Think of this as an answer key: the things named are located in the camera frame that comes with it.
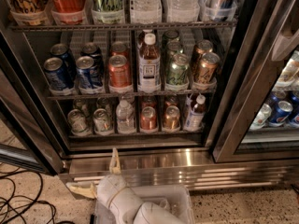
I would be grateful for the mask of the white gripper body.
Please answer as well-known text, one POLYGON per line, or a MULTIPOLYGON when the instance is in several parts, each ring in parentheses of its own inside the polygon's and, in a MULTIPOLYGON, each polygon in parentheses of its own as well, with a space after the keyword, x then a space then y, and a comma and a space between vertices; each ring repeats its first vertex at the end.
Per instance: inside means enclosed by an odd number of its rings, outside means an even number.
POLYGON ((121 175, 107 175, 99 181, 97 201, 114 215, 116 224, 147 224, 141 213, 143 200, 121 175))

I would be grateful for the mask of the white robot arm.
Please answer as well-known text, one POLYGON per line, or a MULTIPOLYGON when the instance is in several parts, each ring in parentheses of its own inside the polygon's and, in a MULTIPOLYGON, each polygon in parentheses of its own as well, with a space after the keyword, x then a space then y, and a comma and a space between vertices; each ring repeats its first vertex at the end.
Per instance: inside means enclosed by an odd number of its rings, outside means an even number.
POLYGON ((152 202, 144 202, 129 187, 121 175, 119 153, 113 148, 109 165, 110 174, 88 187, 67 183, 67 187, 78 195, 96 199, 115 217, 116 224, 185 224, 165 208, 152 202))

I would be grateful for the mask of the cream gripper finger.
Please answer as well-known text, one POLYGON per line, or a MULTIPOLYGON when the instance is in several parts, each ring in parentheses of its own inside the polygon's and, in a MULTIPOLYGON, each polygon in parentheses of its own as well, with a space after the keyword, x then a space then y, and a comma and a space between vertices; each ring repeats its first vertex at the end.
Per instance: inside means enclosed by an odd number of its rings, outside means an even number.
POLYGON ((115 147, 112 149, 112 157, 109 164, 109 171, 113 175, 121 174, 121 163, 120 163, 119 152, 115 147))
POLYGON ((75 183, 67 183, 66 186, 70 191, 86 198, 96 198, 96 186, 94 184, 80 185, 75 183))

